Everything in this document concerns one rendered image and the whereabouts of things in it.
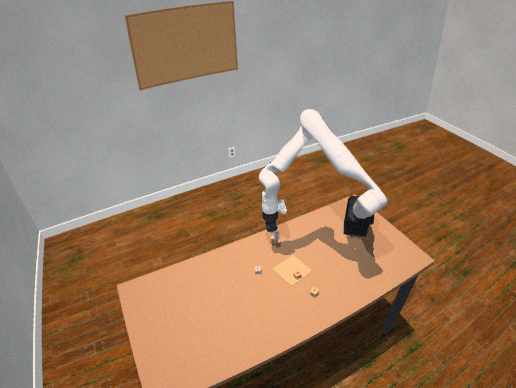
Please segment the tan flat mat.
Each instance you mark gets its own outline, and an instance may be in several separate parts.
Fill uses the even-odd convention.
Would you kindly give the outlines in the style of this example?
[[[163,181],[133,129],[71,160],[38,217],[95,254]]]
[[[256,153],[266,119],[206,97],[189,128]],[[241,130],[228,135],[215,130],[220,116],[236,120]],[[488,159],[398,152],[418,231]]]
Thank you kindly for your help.
[[[309,267],[307,267],[294,255],[292,255],[291,257],[289,257],[288,259],[274,267],[273,270],[291,286],[293,286],[302,278],[304,278],[312,272],[312,270]],[[297,280],[293,276],[293,272],[296,270],[300,270],[300,272],[302,273],[302,277]]]

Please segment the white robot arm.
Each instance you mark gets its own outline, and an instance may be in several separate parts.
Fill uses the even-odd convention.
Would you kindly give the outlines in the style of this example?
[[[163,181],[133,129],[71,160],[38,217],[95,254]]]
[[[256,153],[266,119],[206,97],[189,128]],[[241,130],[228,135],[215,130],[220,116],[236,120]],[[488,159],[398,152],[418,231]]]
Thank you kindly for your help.
[[[384,193],[367,175],[347,147],[330,131],[317,111],[311,109],[303,111],[300,124],[301,127],[293,139],[259,174],[259,181],[266,188],[262,192],[262,202],[265,205],[271,206],[277,203],[280,180],[275,173],[285,172],[312,137],[340,174],[363,183],[369,189],[357,199],[357,204],[355,203],[353,213],[356,217],[360,219],[371,217],[387,204]]]

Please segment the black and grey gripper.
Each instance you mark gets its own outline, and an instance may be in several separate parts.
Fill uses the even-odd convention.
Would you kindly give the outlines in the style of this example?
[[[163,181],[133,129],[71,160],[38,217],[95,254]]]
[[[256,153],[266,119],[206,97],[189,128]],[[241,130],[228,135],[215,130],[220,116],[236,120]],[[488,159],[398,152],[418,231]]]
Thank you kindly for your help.
[[[283,199],[277,201],[276,204],[268,206],[262,202],[263,219],[266,222],[267,232],[274,233],[275,240],[279,240],[279,229],[277,230],[278,211],[282,214],[287,213],[285,202]]]

